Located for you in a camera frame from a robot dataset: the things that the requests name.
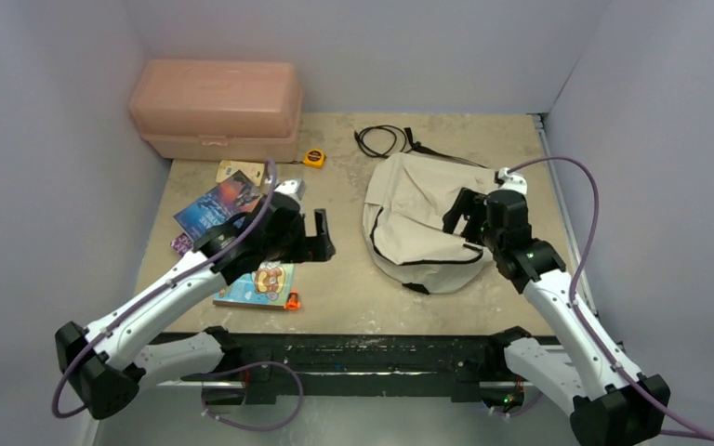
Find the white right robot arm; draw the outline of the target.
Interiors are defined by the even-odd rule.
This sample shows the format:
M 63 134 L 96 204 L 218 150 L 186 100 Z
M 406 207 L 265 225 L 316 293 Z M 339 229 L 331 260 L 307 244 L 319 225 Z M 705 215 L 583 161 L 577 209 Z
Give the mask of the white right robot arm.
M 533 383 L 567 414 L 582 445 L 636 445 L 659 435 L 670 389 L 646 375 L 602 328 L 585 300 L 569 287 L 572 276 L 556 249 L 533 236 L 525 196 L 516 190 L 487 194 L 462 189 L 443 218 L 451 232 L 488 249 L 509 280 L 546 320 L 567 354 L 558 360 L 532 338 L 488 348 L 487 371 Z

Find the beige canvas backpack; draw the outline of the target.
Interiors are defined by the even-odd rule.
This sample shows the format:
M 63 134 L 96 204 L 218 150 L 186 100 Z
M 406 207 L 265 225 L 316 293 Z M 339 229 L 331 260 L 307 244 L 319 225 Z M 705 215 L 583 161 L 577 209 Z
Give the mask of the beige canvas backpack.
M 493 263 L 489 250 L 443 232 L 443 215 L 461 188 L 497 190 L 497 170 L 440 153 L 416 141 L 410 128 L 375 125 L 354 132 L 358 148 L 378 163 L 368 182 L 363 234 L 376 266 L 424 295 L 451 294 Z

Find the cartoon bear picture book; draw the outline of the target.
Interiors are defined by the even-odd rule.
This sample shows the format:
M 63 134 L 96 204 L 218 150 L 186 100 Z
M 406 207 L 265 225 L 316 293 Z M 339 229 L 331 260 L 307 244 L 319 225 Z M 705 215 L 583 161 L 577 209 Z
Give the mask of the cartoon bear picture book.
M 293 292 L 295 266 L 278 261 L 264 262 L 257 270 L 240 276 L 213 294 L 216 306 L 287 309 Z

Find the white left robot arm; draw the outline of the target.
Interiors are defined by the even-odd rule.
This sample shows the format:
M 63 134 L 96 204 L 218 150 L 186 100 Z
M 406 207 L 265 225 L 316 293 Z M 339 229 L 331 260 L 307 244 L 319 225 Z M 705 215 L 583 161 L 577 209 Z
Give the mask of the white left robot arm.
M 58 418 L 79 413 L 60 409 L 65 386 L 82 402 L 81 411 L 102 420 L 121 412 L 141 390 L 174 378 L 248 376 L 251 367 L 242 360 L 240 346 L 222 327 L 170 343 L 155 339 L 189 309 L 265 261 L 329 261 L 336 248 L 324 209 L 315 210 L 314 221 L 315 232 L 308 235 L 299 202 L 272 190 L 251 211 L 206 230 L 169 272 L 120 308 L 87 325 L 62 325 L 55 333 L 62 378 L 52 413 Z

